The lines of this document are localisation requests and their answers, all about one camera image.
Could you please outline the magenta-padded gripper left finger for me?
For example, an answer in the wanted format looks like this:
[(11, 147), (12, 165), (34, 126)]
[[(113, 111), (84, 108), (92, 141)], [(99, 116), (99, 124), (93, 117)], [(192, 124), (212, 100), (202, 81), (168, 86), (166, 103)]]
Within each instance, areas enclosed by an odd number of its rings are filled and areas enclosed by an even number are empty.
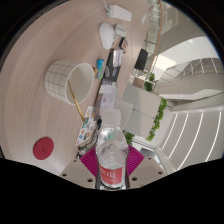
[(90, 149), (80, 159), (73, 159), (60, 176), (81, 187), (99, 187), (100, 176), (95, 149)]

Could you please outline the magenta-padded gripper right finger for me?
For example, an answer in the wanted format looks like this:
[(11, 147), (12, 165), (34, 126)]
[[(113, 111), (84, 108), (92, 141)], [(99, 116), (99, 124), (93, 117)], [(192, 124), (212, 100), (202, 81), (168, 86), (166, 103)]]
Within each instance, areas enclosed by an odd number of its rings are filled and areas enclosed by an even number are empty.
[(129, 147), (126, 162), (125, 184), (127, 189), (143, 187), (166, 176), (166, 171), (151, 157), (145, 157), (133, 146)]

